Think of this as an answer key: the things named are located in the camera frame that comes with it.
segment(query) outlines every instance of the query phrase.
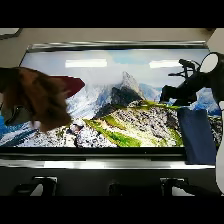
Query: mountain image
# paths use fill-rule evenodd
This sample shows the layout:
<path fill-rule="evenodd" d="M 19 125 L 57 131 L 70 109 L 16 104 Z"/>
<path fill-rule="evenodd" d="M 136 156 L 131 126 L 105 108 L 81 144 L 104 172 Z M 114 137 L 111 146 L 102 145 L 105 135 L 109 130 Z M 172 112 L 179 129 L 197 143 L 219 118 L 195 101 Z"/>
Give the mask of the mountain image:
<path fill-rule="evenodd" d="M 183 146 L 178 107 L 158 104 L 162 87 L 138 83 L 123 72 L 116 85 L 86 85 L 67 100 L 70 125 L 47 134 L 29 124 L 6 127 L 0 120 L 0 145 L 23 147 L 162 147 Z M 191 109 L 207 109 L 216 144 L 222 137 L 219 109 L 208 89 Z"/>

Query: brown cloth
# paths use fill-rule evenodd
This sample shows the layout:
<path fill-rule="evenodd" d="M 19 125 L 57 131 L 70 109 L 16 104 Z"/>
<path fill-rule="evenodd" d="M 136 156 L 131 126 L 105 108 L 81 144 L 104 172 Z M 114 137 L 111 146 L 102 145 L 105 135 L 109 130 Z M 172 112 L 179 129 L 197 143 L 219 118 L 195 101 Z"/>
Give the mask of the brown cloth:
<path fill-rule="evenodd" d="M 61 77 L 23 67 L 0 68 L 0 92 L 4 95 L 4 106 L 8 109 L 13 109 L 15 105 L 23 106 L 30 112 L 32 123 L 40 121 L 43 132 L 67 125 L 71 117 L 66 111 L 65 99 L 84 86 L 78 79 L 78 91 L 77 88 L 70 90 L 70 79 L 67 77 L 66 82 Z"/>

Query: red cloth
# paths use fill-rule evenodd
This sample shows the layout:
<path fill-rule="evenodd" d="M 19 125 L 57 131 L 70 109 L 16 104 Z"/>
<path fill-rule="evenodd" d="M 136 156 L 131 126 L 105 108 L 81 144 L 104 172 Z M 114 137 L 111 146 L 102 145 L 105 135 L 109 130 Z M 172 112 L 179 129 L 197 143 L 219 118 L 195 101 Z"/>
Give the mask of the red cloth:
<path fill-rule="evenodd" d="M 53 76 L 54 78 L 60 78 L 66 84 L 67 98 L 75 95 L 84 86 L 85 83 L 80 78 L 73 78 L 68 76 Z"/>

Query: screen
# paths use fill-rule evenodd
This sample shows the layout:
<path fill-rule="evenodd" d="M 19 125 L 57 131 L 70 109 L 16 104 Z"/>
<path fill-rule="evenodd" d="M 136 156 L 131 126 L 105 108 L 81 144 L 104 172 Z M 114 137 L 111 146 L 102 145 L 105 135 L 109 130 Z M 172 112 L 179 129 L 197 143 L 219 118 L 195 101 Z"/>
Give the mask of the screen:
<path fill-rule="evenodd" d="M 179 59 L 199 64 L 207 49 L 89 50 L 27 53 L 21 66 L 52 76 L 81 78 L 85 87 L 67 99 L 72 123 L 47 134 L 30 123 L 5 126 L 0 116 L 0 145 L 16 147 L 183 147 L 177 109 L 159 104 L 164 85 L 183 77 Z M 201 89 L 190 109 L 206 109 L 216 144 L 221 113 L 210 89 Z"/>

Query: blue cloth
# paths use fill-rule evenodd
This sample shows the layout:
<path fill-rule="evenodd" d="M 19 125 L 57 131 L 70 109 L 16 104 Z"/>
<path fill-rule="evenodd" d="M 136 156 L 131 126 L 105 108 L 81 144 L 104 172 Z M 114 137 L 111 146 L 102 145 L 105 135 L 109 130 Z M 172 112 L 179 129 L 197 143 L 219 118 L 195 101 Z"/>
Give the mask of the blue cloth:
<path fill-rule="evenodd" d="M 215 165 L 216 147 L 206 110 L 177 112 L 188 164 Z"/>

